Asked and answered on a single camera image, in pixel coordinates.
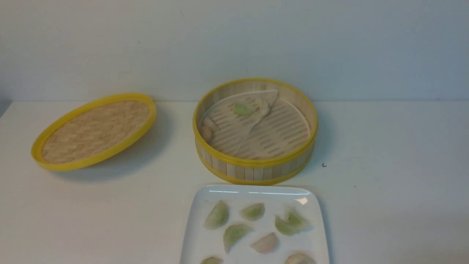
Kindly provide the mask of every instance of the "white wall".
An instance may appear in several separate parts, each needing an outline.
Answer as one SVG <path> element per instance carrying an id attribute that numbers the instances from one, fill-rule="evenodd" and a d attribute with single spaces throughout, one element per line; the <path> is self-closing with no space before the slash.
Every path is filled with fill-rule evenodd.
<path id="1" fill-rule="evenodd" d="M 0 1 L 0 99 L 196 101 L 244 77 L 315 100 L 469 99 L 469 0 Z"/>

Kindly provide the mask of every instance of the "steamer basket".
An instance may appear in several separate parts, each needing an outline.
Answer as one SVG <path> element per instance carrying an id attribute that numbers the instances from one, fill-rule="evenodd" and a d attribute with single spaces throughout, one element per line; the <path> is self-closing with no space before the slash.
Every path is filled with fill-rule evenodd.
<path id="1" fill-rule="evenodd" d="M 250 131 L 247 135 L 236 134 L 242 124 L 253 123 L 249 116 L 237 116 L 230 105 L 253 102 L 256 96 L 267 98 L 260 94 L 271 92 L 278 95 L 269 102 L 269 114 L 252 130 L 245 129 Z M 205 117 L 220 128 L 208 143 L 200 132 Z M 194 111 L 192 127 L 199 158 L 213 174 L 234 184 L 273 185 L 298 174 L 309 162 L 318 118 L 311 101 L 299 90 L 274 80 L 249 78 L 206 94 Z"/>

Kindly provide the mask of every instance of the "dumpling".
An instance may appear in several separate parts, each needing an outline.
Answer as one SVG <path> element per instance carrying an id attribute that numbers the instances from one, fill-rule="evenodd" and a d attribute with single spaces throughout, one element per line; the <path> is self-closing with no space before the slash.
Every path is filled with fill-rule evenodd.
<path id="1" fill-rule="evenodd" d="M 259 253 L 267 254 L 277 247 L 277 243 L 277 236 L 272 232 L 252 243 L 251 248 Z"/>
<path id="2" fill-rule="evenodd" d="M 285 264 L 316 264 L 316 261 L 303 253 L 296 253 L 285 260 Z"/>
<path id="3" fill-rule="evenodd" d="M 239 211 L 239 215 L 246 221 L 256 221 L 264 216 L 264 203 L 256 203 Z"/>
<path id="4" fill-rule="evenodd" d="M 228 254 L 238 240 L 252 231 L 253 229 L 245 224 L 230 225 L 223 234 L 225 252 Z"/>
<path id="5" fill-rule="evenodd" d="M 217 229 L 224 226 L 228 222 L 228 218 L 227 204 L 224 201 L 219 201 L 205 219 L 204 227 L 210 230 Z"/>
<path id="6" fill-rule="evenodd" d="M 238 116 L 250 116 L 256 108 L 247 103 L 236 102 L 233 106 L 233 111 Z"/>
<path id="7" fill-rule="evenodd" d="M 259 106 L 259 118 L 265 117 L 269 113 L 269 104 L 262 98 L 256 98 L 256 104 Z"/>
<path id="8" fill-rule="evenodd" d="M 279 216 L 275 216 L 275 228 L 284 235 L 291 236 L 297 233 L 296 229 L 289 223 L 283 221 Z"/>
<path id="9" fill-rule="evenodd" d="M 203 125 L 200 128 L 200 135 L 202 136 L 205 142 L 209 142 L 210 139 L 212 139 L 212 131 L 208 126 Z"/>
<path id="10" fill-rule="evenodd" d="M 310 227 L 309 222 L 302 217 L 295 208 L 289 208 L 285 214 L 285 220 L 288 224 L 298 231 L 305 231 Z"/>
<path id="11" fill-rule="evenodd" d="M 202 123 L 204 124 L 204 126 L 210 128 L 210 130 L 213 132 L 220 131 L 220 128 L 218 128 L 217 125 L 208 117 L 204 118 Z"/>
<path id="12" fill-rule="evenodd" d="M 202 260 L 200 264 L 222 264 L 222 263 L 223 263 L 223 259 L 215 257 L 215 256 L 211 256 Z"/>

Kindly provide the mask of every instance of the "woven bamboo surface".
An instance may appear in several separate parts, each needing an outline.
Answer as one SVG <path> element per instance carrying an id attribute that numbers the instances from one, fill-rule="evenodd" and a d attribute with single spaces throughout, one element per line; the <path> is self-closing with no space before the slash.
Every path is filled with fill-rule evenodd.
<path id="1" fill-rule="evenodd" d="M 249 93 L 215 104 L 209 117 L 220 131 L 213 132 L 208 142 L 214 149 L 242 159 L 271 159 L 287 155 L 304 144 L 310 137 L 308 123 L 291 103 L 276 98 L 277 92 Z M 263 98 L 271 106 L 268 115 L 258 119 L 258 113 L 237 116 L 232 106 L 236 102 L 255 105 Z"/>
<path id="2" fill-rule="evenodd" d="M 87 111 L 56 130 L 42 148 L 49 163 L 69 163 L 98 154 L 135 133 L 149 117 L 139 101 L 120 101 Z"/>

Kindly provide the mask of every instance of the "green dumpling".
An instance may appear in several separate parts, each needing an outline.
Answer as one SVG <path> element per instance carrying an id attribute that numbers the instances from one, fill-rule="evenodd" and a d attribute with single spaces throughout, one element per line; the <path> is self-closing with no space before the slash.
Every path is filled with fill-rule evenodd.
<path id="1" fill-rule="evenodd" d="M 250 116 L 256 111 L 256 108 L 247 103 L 236 102 L 233 106 L 233 111 L 239 116 Z"/>
<path id="2" fill-rule="evenodd" d="M 264 216 L 264 203 L 256 203 L 239 211 L 239 215 L 246 221 L 256 221 Z"/>
<path id="3" fill-rule="evenodd" d="M 309 222 L 302 217 L 295 208 L 289 208 L 285 214 L 288 224 L 298 231 L 305 231 L 310 227 Z"/>
<path id="4" fill-rule="evenodd" d="M 253 229 L 245 224 L 230 225 L 223 234 L 223 244 L 225 245 L 225 252 L 228 254 L 231 248 L 245 236 L 252 232 Z"/>
<path id="5" fill-rule="evenodd" d="M 224 226 L 228 222 L 228 218 L 227 204 L 224 201 L 219 201 L 205 219 L 204 227 L 210 230 L 217 229 Z"/>
<path id="6" fill-rule="evenodd" d="M 223 263 L 223 259 L 219 257 L 211 256 L 202 260 L 200 264 L 222 264 L 222 263 Z"/>
<path id="7" fill-rule="evenodd" d="M 297 233 L 296 229 L 289 223 L 283 221 L 279 216 L 275 216 L 275 228 L 283 235 L 292 236 Z"/>

